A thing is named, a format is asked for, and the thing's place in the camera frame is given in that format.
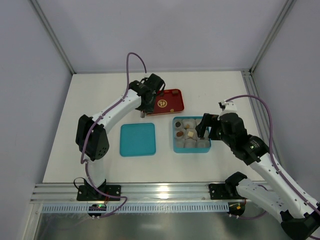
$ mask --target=gray wall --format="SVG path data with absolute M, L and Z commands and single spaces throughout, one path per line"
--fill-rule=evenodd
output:
M 270 105 L 284 166 L 320 201 L 319 12 L 319 0 L 298 0 L 254 77 Z
M 248 69 L 285 0 L 38 2 L 76 72 L 123 72 Z
M 27 0 L 0 7 L 0 233 L 21 237 L 71 80 Z

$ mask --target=white table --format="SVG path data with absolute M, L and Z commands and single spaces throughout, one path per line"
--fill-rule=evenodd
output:
M 173 151 L 172 119 L 176 116 L 219 114 L 218 102 L 246 94 L 240 71 L 159 72 L 166 89 L 180 89 L 184 111 L 176 114 L 146 116 L 132 111 L 116 124 L 108 135 L 110 148 L 103 161 L 107 182 L 218 182 L 239 171 L 253 181 L 263 180 L 250 167 L 235 158 L 221 141 L 213 141 L 208 153 L 178 154 Z M 131 73 L 130 81 L 140 80 L 143 73 Z M 92 116 L 117 99 L 126 86 L 125 73 L 73 75 L 56 132 L 44 183 L 71 183 L 85 176 L 80 164 L 81 153 L 75 143 L 79 117 Z M 248 133 L 258 136 L 258 129 L 246 98 L 235 100 L 238 114 Z M 154 123 L 156 154 L 122 157 L 119 153 L 120 128 L 128 123 Z

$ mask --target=blue bin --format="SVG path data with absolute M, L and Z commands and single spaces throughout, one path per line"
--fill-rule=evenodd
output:
M 172 120 L 172 137 L 173 137 L 173 151 L 177 154 L 206 154 L 209 152 L 211 148 L 211 140 L 209 139 L 210 146 L 209 147 L 204 147 L 204 148 L 183 148 L 183 147 L 176 147 L 175 144 L 175 126 L 174 122 L 177 119 L 202 119 L 202 116 L 176 116 Z

